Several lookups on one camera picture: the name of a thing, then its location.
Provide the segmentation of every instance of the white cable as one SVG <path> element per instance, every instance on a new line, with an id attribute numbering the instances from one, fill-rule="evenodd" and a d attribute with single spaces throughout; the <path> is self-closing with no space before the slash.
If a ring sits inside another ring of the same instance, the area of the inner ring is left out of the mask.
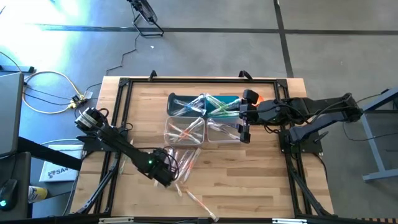
<path id="1" fill-rule="evenodd" d="M 6 58 L 8 58 L 10 61 L 12 61 L 12 62 L 14 63 L 14 65 L 18 68 L 19 73 L 22 73 L 21 68 L 17 65 L 17 63 L 16 63 L 13 59 L 11 59 L 10 57 L 8 57 L 8 56 L 7 56 L 5 53 L 3 53 L 3 52 L 0 52 L 0 54 L 6 56 Z"/>
<path id="2" fill-rule="evenodd" d="M 66 79 L 69 81 L 69 83 L 70 83 L 70 84 L 72 85 L 72 87 L 75 89 L 75 91 L 76 91 L 77 94 L 79 95 L 79 98 L 81 98 L 81 99 L 83 98 L 83 95 L 78 91 L 78 89 L 76 88 L 75 84 L 73 84 L 73 82 L 72 82 L 66 75 L 64 75 L 64 74 L 62 74 L 62 73 L 60 73 L 60 72 L 54 72 L 54 71 L 36 72 L 36 73 L 33 73 L 33 74 L 29 75 L 28 77 L 26 77 L 26 78 L 24 79 L 24 81 L 27 83 L 33 76 L 38 75 L 38 74 L 43 74 L 43 73 L 55 73 L 55 74 L 57 74 L 57 75 L 63 76 L 64 78 L 66 78 Z M 28 103 L 26 102 L 26 100 L 25 100 L 25 94 L 22 95 L 22 100 L 23 100 L 23 102 L 26 104 L 26 106 L 28 106 L 30 109 L 32 109 L 32 110 L 34 110 L 34 111 L 36 111 L 36 112 L 39 112 L 39 113 L 43 113 L 43 114 L 58 114 L 58 113 L 65 112 L 67 109 L 71 108 L 71 105 L 68 105 L 65 109 L 60 110 L 60 111 L 46 112 L 46 111 L 41 111 L 41 110 L 35 109 L 35 108 L 33 108 L 30 104 L 28 104 Z"/>
<path id="3" fill-rule="evenodd" d="M 51 141 L 43 142 L 40 145 L 45 145 L 45 144 L 49 144 L 49 143 L 53 143 L 53 142 L 60 142 L 60 141 L 80 141 L 80 140 L 77 140 L 77 139 L 57 139 L 57 140 L 51 140 Z"/>

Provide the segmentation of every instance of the computer mouse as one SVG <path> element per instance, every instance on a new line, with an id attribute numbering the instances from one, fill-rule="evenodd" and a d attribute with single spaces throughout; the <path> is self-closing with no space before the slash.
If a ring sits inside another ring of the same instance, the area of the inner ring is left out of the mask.
<path id="1" fill-rule="evenodd" d="M 9 179 L 0 187 L 0 210 L 8 211 L 15 207 L 18 201 L 18 180 Z"/>

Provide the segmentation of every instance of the computer monitor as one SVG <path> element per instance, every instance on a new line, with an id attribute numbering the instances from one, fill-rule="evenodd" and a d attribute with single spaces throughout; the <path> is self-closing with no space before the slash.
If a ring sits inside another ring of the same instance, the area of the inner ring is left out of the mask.
<path id="1" fill-rule="evenodd" d="M 21 73 L 0 76 L 0 157 L 17 151 L 23 86 Z"/>

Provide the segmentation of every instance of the tripod base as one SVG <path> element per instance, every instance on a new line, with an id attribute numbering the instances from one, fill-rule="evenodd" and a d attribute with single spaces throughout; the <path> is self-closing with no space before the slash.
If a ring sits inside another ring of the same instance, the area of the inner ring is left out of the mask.
<path id="1" fill-rule="evenodd" d="M 138 28 L 138 26 L 137 26 L 137 24 L 136 24 L 136 22 L 137 22 L 138 18 L 140 18 L 140 16 L 141 16 L 141 15 L 138 15 L 138 16 L 134 19 L 134 21 L 132 22 L 132 25 L 138 30 L 139 35 L 141 35 L 141 36 L 143 36 L 143 37 L 163 37 L 164 30 L 163 30 L 159 25 L 157 25 L 157 23 L 156 23 L 153 19 L 151 19 L 150 22 L 152 22 L 157 28 L 159 28 L 160 31 L 162 31 L 162 33 L 160 33 L 160 34 L 144 34 L 144 33 L 142 33 L 142 31 L 140 30 L 140 28 Z"/>

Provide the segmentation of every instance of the white paper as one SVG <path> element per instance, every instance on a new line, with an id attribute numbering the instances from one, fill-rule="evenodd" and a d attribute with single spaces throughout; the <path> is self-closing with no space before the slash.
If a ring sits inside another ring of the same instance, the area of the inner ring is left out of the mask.
<path id="1" fill-rule="evenodd" d="M 53 150 L 62 151 L 69 156 L 81 159 L 83 145 L 50 145 Z M 51 162 L 44 161 L 42 173 L 40 175 L 40 182 L 56 182 L 56 181 L 73 181 L 76 179 L 77 170 L 55 165 Z"/>

